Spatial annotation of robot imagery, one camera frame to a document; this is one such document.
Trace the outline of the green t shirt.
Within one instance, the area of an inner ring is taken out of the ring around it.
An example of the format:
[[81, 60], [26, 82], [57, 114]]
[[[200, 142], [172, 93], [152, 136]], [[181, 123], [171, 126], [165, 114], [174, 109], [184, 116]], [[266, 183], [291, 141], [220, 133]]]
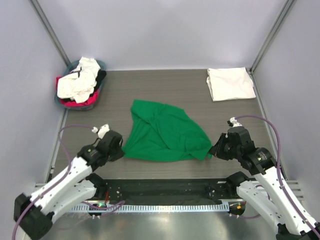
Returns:
[[132, 129], [122, 148], [126, 158], [176, 162], [212, 157], [210, 138], [183, 109], [136, 99], [130, 112]]

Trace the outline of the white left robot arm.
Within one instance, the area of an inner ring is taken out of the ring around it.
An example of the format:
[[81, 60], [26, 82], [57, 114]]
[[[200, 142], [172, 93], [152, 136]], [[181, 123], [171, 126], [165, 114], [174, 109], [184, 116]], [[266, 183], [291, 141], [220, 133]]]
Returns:
[[30, 195], [21, 193], [16, 197], [12, 239], [22, 229], [30, 239], [39, 240], [67, 210], [91, 198], [100, 200], [107, 194], [105, 180], [94, 172], [124, 156], [123, 137], [107, 124], [92, 131], [97, 135], [95, 142], [83, 146], [64, 170]]

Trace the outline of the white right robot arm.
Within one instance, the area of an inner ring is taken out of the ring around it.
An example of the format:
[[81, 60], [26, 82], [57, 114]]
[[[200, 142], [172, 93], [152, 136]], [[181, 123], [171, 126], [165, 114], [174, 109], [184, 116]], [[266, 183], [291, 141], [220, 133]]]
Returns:
[[299, 202], [287, 184], [271, 152], [256, 147], [249, 131], [234, 119], [222, 133], [210, 154], [221, 160], [237, 160], [262, 186], [260, 193], [241, 171], [226, 178], [225, 191], [240, 197], [273, 228], [278, 240], [318, 240], [320, 223]]

